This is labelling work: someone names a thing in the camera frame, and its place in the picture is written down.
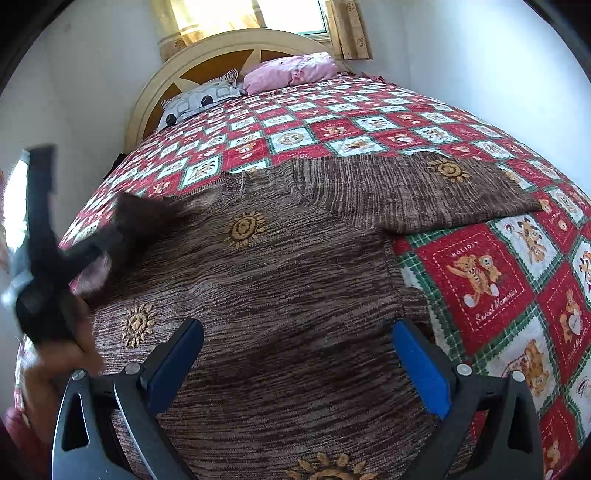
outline yellow sun motif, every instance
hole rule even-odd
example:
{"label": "yellow sun motif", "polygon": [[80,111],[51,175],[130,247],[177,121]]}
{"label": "yellow sun motif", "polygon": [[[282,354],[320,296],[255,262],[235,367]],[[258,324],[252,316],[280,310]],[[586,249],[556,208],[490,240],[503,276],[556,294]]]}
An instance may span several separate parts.
{"label": "yellow sun motif", "polygon": [[322,478],[340,478],[340,480],[373,480],[377,473],[363,473],[366,462],[358,462],[351,470],[349,468],[349,455],[341,453],[333,462],[325,453],[318,453],[320,465],[299,459],[297,462],[304,473],[297,470],[286,470],[285,473],[294,480],[320,480]]}
{"label": "yellow sun motif", "polygon": [[226,240],[236,248],[247,247],[249,239],[256,240],[258,235],[265,232],[265,216],[261,212],[251,211],[236,217],[230,225],[225,228],[229,234]]}
{"label": "yellow sun motif", "polygon": [[121,321],[121,331],[123,335],[121,340],[125,342],[128,348],[139,347],[139,341],[145,341],[147,333],[154,333],[155,312],[152,311],[152,305],[134,305],[127,310],[127,318]]}
{"label": "yellow sun motif", "polygon": [[470,175],[462,170],[461,166],[450,160],[433,160],[429,162],[429,166],[432,170],[437,170],[441,175],[447,177],[451,181],[464,181],[469,179]]}

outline curtain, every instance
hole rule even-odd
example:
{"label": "curtain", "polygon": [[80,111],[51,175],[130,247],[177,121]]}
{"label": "curtain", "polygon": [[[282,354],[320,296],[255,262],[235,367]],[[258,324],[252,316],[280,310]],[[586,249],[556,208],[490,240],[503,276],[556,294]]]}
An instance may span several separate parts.
{"label": "curtain", "polygon": [[257,0],[151,0],[160,38],[160,57],[217,33],[265,27]]}
{"label": "curtain", "polygon": [[336,59],[371,58],[355,0],[326,0],[326,16]]}

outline wooden headboard panel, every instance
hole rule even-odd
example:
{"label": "wooden headboard panel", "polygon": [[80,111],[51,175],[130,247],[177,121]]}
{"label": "wooden headboard panel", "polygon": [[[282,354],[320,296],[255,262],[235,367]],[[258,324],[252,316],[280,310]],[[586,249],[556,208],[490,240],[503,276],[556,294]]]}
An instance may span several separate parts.
{"label": "wooden headboard panel", "polygon": [[236,68],[261,61],[329,51],[307,37],[267,28],[248,28],[204,38],[169,59],[148,82],[129,120],[125,152],[130,153],[160,121],[162,100],[190,90]]}

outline pillow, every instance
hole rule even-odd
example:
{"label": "pillow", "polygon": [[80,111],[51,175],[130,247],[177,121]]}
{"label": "pillow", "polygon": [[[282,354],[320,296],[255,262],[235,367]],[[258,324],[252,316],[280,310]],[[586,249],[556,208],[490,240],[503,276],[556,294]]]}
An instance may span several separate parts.
{"label": "pillow", "polygon": [[326,52],[285,57],[256,66],[244,77],[244,88],[248,95],[256,95],[293,85],[330,80],[337,71],[335,61]]}
{"label": "pillow", "polygon": [[166,119],[169,115],[174,115],[177,119],[176,123],[179,124],[191,116],[218,106],[226,100],[240,96],[240,90],[238,90],[234,82],[230,83],[224,80],[198,85],[194,89],[181,93],[170,100],[162,117],[160,117],[157,131],[160,132],[167,126]]}
{"label": "pillow", "polygon": [[[227,73],[224,73],[223,75],[216,77],[214,79],[208,80],[205,83],[195,83],[195,87],[197,86],[203,86],[203,85],[207,85],[208,83],[217,83],[217,82],[229,82],[229,83],[236,83],[238,81],[238,70],[236,69],[232,69]],[[180,95],[182,95],[182,93],[179,93],[178,95],[175,95],[172,98],[169,98],[168,100],[162,100],[160,102],[160,105],[162,106],[162,110],[166,110],[166,107],[168,106],[168,104],[170,102],[172,102],[175,98],[179,97]]]}

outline bed sheet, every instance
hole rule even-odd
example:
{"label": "bed sheet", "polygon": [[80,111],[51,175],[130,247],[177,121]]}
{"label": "bed sheet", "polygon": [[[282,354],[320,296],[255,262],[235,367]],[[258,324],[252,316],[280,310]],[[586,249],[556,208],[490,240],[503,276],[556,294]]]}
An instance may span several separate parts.
{"label": "bed sheet", "polygon": [[452,360],[482,374],[524,373],[545,475],[555,478],[591,430],[591,200],[469,112],[349,76],[231,100],[147,138],[97,189],[61,246],[107,222],[120,190],[184,196],[221,171],[294,156],[423,150],[495,163],[542,203],[532,215],[400,237],[392,247],[407,284],[425,292],[437,343]]}

